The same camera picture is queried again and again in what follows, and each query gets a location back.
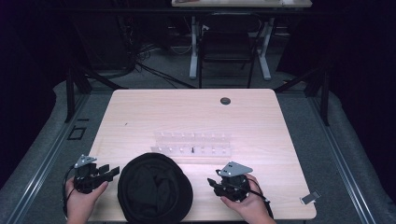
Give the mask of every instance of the chair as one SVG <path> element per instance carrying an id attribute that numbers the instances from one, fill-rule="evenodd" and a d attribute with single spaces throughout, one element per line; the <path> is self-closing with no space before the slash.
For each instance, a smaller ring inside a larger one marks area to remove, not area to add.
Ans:
<path id="1" fill-rule="evenodd" d="M 250 88 L 257 46 L 264 27 L 262 19 L 252 13 L 218 12 L 205 16 L 200 27 L 199 88 L 202 88 L 204 63 L 242 63 L 241 69 L 250 63 L 247 82 L 247 88 Z"/>

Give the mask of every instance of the black hat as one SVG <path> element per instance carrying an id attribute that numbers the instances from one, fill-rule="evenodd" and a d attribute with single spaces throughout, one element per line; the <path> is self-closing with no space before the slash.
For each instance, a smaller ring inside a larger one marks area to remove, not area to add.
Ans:
<path id="1" fill-rule="evenodd" d="M 160 153 L 146 153 L 122 170 L 118 198 L 129 222 L 174 224 L 190 211 L 192 187 L 178 165 Z"/>

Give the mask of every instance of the table leg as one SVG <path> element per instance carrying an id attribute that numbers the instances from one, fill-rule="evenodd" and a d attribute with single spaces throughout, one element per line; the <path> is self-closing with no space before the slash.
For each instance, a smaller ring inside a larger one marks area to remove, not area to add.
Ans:
<path id="1" fill-rule="evenodd" d="M 197 30 L 195 17 L 191 18 L 191 63 L 190 63 L 190 79 L 197 78 L 198 54 L 197 54 Z"/>
<path id="2" fill-rule="evenodd" d="M 260 66 L 262 67 L 262 75 L 264 76 L 264 80 L 271 80 L 270 70 L 268 68 L 267 60 L 265 59 L 265 52 L 268 49 L 268 43 L 270 42 L 271 33 L 274 28 L 274 18 L 271 18 L 264 25 L 264 40 L 262 41 L 262 48 L 258 49 Z"/>

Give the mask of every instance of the white table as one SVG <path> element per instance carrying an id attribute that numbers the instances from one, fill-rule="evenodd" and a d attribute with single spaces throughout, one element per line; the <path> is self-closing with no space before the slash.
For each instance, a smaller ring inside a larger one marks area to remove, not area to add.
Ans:
<path id="1" fill-rule="evenodd" d="M 222 97 L 231 100 L 220 103 Z M 114 91 L 92 145 L 98 166 L 121 170 L 151 151 L 155 133 L 229 133 L 231 157 L 171 157 L 189 178 L 193 203 L 184 221 L 241 220 L 207 183 L 228 161 L 253 169 L 275 219 L 311 219 L 312 203 L 282 112 L 272 90 L 122 90 Z M 91 221 L 125 221 L 117 198 L 117 175 L 98 200 Z"/>
<path id="2" fill-rule="evenodd" d="M 190 1 L 184 3 L 177 3 L 176 0 L 172 0 L 173 7 L 311 7 L 312 2 L 310 0 L 198 0 Z M 274 19 L 269 20 L 265 23 L 263 30 L 264 40 L 262 47 L 258 49 L 260 66 L 262 67 L 262 75 L 264 80 L 271 80 L 270 70 L 268 68 L 268 63 L 265 59 L 265 53 L 268 48 L 268 43 L 271 37 L 271 33 L 274 27 Z M 191 54 L 191 66 L 190 66 L 190 78 L 196 78 L 196 71 L 198 66 L 198 54 L 196 48 L 196 35 L 197 35 L 197 24 L 195 18 L 192 17 L 191 23 L 191 44 L 192 44 L 192 54 Z"/>

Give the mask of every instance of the human arm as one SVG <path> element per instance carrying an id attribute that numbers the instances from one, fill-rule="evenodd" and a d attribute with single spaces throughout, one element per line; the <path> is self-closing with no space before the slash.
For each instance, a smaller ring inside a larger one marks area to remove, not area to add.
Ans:
<path id="1" fill-rule="evenodd" d="M 253 175 L 245 175 L 247 179 L 251 179 L 257 182 L 256 177 Z M 259 187 L 249 180 L 250 189 L 256 192 L 260 192 Z M 249 193 L 244 201 L 241 203 L 233 202 L 228 198 L 222 196 L 221 200 L 231 209 L 239 214 L 249 224 L 273 224 L 275 221 L 268 215 L 268 211 L 265 208 L 264 201 L 258 195 Z"/>
<path id="2" fill-rule="evenodd" d="M 66 195 L 70 195 L 67 200 L 67 224 L 86 223 L 97 199 L 107 186 L 108 182 L 105 181 L 93 192 L 84 194 L 74 189 L 74 177 L 68 179 L 65 188 Z"/>

